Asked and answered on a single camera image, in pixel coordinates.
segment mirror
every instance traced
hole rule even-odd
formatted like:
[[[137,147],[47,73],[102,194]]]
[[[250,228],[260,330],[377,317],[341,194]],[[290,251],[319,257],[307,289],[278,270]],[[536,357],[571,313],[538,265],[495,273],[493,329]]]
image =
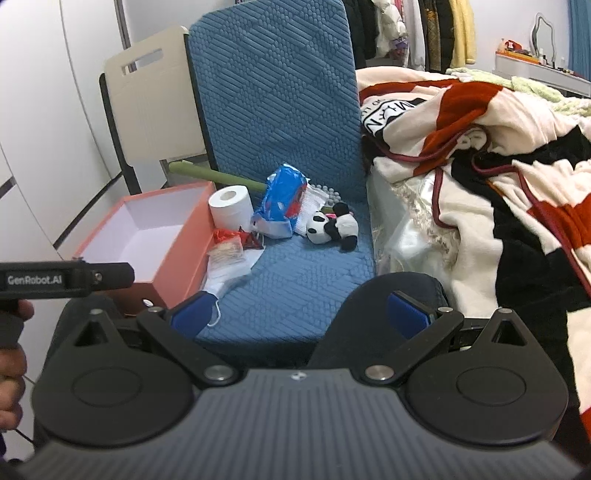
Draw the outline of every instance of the mirror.
[[[548,63],[556,62],[556,44],[554,42],[554,26],[544,18],[544,15],[535,16],[534,28],[531,31],[531,51],[536,57],[540,56],[540,49],[544,51]]]

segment bed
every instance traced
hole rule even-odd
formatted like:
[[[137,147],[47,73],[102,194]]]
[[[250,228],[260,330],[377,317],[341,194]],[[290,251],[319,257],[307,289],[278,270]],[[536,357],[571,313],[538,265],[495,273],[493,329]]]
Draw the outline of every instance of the bed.
[[[397,67],[358,88],[378,273],[430,274],[467,316],[515,309],[591,416],[590,121]]]

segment toilet paper roll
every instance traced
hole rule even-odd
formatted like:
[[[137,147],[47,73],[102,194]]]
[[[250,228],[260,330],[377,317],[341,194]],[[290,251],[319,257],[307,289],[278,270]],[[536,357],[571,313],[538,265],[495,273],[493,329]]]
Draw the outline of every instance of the toilet paper roll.
[[[245,232],[251,231],[254,210],[245,186],[234,185],[218,190],[209,197],[209,210],[217,228],[237,231],[242,227]]]

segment blanket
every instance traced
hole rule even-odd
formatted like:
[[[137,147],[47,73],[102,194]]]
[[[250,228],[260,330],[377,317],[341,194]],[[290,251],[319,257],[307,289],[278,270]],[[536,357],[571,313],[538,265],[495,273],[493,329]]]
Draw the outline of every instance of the blanket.
[[[364,134],[391,183],[435,171],[433,217],[459,231],[451,286],[466,316],[521,316],[591,407],[591,124],[484,82],[360,70]]]
[[[511,80],[504,79],[490,72],[481,70],[467,69],[465,67],[458,69],[447,69],[448,75],[457,77],[462,82],[487,82],[496,83],[514,92],[524,92],[530,95],[536,95],[550,102],[550,108],[554,112],[563,115],[591,116],[591,99],[565,97],[558,90],[549,87],[536,80],[523,77],[511,77]]]

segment black coat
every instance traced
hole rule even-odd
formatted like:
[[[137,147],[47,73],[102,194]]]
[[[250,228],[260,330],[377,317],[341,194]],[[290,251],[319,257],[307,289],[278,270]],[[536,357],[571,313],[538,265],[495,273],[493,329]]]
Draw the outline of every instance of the black coat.
[[[435,3],[441,35],[441,73],[445,73],[452,64],[453,47],[456,44],[456,36],[453,31],[453,12],[449,0],[435,0]]]
[[[349,30],[355,68],[365,68],[365,60],[375,57],[375,39],[378,26],[375,19],[375,6],[371,0],[343,0]]]
[[[418,0],[418,8],[421,11],[421,23],[423,25],[423,37],[425,38],[425,72],[429,71],[429,40],[427,38],[427,12],[424,0]]]

